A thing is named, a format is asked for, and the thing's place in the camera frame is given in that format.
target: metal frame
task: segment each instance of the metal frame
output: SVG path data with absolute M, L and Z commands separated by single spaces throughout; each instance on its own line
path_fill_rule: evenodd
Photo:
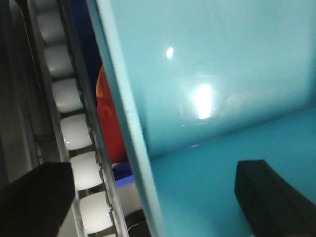
M 64 162 L 69 162 L 69 152 L 65 147 L 61 133 L 60 114 L 57 111 L 51 90 L 52 79 L 44 58 L 44 43 L 41 39 L 41 35 L 37 26 L 35 6 L 32 0 L 27 0 L 25 4 L 24 2 L 20 2 L 20 4 L 23 11 L 24 23 L 28 33 L 30 48 L 33 54 L 34 66 L 39 76 L 39 84 L 43 88 L 44 94 L 46 95 L 47 105 L 51 116 L 51 122 L 55 133 L 60 160 Z M 89 78 L 85 68 L 81 47 L 72 17 L 71 7 L 66 0 L 59 1 L 59 7 L 63 20 L 65 22 L 64 27 L 66 30 L 66 34 L 68 35 L 69 47 L 73 54 L 77 77 L 81 85 L 85 108 L 87 111 L 87 117 L 92 128 L 96 153 L 98 154 L 98 157 L 102 164 L 102 174 L 106 186 L 106 193 L 108 195 L 110 205 L 112 206 L 114 226 L 116 228 L 118 237 L 128 237 L 128 231 L 126 228 L 123 211 L 121 209 L 118 193 L 115 186 L 112 165 L 108 158 L 108 152 L 105 147 L 105 140 L 100 126 Z M 85 233 L 82 225 L 79 210 L 79 194 L 77 192 L 72 204 L 72 211 L 78 237 L 86 237 L 87 234 Z

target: orange object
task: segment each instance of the orange object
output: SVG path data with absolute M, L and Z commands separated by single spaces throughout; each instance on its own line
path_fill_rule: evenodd
M 98 114 L 110 160 L 112 163 L 128 161 L 104 66 L 100 69 L 96 91 Z

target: teal surface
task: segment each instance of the teal surface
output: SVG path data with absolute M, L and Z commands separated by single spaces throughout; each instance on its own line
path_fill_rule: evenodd
M 265 159 L 316 203 L 316 109 L 152 160 L 168 236 L 252 236 L 234 194 L 246 159 Z
M 92 2 L 153 236 L 252 236 L 242 159 L 316 203 L 316 1 Z
M 314 0 L 111 5 L 150 159 L 300 109 L 316 96 Z M 201 92 L 206 85 L 209 94 Z

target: glossy surface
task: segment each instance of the glossy surface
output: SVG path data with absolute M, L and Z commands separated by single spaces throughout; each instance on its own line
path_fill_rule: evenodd
M 96 2 L 153 236 L 252 236 L 234 196 L 240 159 L 266 159 L 316 201 L 315 1 Z
M 77 190 L 90 189 L 102 184 L 99 174 L 100 167 L 97 165 L 95 157 L 95 152 L 88 152 L 70 159 Z
M 99 192 L 80 200 L 81 217 L 87 234 L 105 230 L 113 225 L 105 195 L 105 192 Z
M 60 125 L 68 150 L 77 150 L 92 145 L 84 114 L 63 118 Z
M 245 159 L 265 159 L 316 203 L 316 109 L 152 160 L 168 237 L 252 236 L 234 194 Z
M 315 97 L 316 1 L 111 5 L 150 158 Z
M 54 82 L 52 91 L 59 112 L 68 113 L 83 108 L 75 78 Z

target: black object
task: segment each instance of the black object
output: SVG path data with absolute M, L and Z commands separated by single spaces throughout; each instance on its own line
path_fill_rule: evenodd
M 0 191 L 0 236 L 57 236 L 74 196 L 70 163 L 38 166 Z
M 235 195 L 256 237 L 316 237 L 316 206 L 264 160 L 238 162 Z
M 143 210 L 129 214 L 125 221 L 129 237 L 151 237 Z

